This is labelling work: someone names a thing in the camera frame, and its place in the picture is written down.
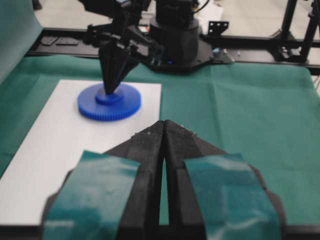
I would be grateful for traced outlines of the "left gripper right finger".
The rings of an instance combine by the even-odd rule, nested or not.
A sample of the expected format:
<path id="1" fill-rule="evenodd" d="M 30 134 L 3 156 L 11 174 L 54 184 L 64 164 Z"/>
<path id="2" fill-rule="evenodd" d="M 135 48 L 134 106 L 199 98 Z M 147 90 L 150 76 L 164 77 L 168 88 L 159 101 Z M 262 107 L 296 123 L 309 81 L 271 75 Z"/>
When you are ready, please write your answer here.
<path id="1" fill-rule="evenodd" d="M 241 154 L 164 123 L 169 225 L 178 240 L 283 240 L 280 198 Z"/>

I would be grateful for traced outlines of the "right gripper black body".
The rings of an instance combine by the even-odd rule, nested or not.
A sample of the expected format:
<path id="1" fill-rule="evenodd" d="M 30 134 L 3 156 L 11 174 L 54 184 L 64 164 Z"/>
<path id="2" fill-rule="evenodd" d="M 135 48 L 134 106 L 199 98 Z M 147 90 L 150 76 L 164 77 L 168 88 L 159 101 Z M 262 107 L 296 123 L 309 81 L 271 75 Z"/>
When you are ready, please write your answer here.
<path id="1" fill-rule="evenodd" d="M 112 19 L 108 24 L 89 25 L 83 40 L 86 45 L 98 48 L 108 41 L 114 41 L 125 48 L 130 47 L 133 51 L 138 50 L 138 45 L 143 45 L 148 47 L 148 54 L 144 56 L 138 53 L 138 59 L 146 60 L 152 65 L 161 63 L 163 46 L 147 37 L 138 28 L 144 7 L 86 7 L 85 10 Z"/>

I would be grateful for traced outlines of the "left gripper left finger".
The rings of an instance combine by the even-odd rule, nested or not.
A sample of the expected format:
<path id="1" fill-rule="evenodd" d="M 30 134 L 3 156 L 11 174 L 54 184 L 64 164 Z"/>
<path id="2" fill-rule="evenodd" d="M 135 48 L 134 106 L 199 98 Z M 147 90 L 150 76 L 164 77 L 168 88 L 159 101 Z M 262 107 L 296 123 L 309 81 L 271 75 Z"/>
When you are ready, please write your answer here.
<path id="1" fill-rule="evenodd" d="M 98 154 L 83 152 L 47 199 L 44 240 L 154 240 L 159 227 L 164 122 Z"/>

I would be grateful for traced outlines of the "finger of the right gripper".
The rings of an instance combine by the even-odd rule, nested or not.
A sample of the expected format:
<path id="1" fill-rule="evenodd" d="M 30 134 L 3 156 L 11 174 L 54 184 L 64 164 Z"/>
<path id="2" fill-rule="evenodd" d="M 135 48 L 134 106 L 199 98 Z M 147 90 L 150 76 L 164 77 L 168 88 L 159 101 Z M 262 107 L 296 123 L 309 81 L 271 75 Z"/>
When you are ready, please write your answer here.
<path id="1" fill-rule="evenodd" d="M 106 45 L 99 49 L 98 54 L 102 71 L 104 91 L 107 95 L 110 95 L 116 90 L 122 80 L 122 50 L 115 42 L 107 42 Z"/>
<path id="2" fill-rule="evenodd" d="M 132 49 L 116 48 L 111 55 L 109 68 L 109 93 L 112 94 L 124 77 L 137 66 L 136 60 L 130 60 Z"/>

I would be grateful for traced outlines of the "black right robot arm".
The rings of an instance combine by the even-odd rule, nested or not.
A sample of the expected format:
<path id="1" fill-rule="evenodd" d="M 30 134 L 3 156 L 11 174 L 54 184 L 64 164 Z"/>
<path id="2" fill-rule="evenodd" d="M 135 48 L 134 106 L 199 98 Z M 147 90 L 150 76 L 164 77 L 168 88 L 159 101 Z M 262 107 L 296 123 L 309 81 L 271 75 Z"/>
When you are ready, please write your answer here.
<path id="1" fill-rule="evenodd" d="M 112 94 L 139 63 L 164 72 L 188 72 L 206 64 L 230 64 L 226 49 L 201 39 L 194 0 L 158 0 L 149 32 L 139 29 L 148 0 L 84 0 L 88 12 L 109 17 L 89 25 L 84 42 L 98 48 L 104 91 Z"/>

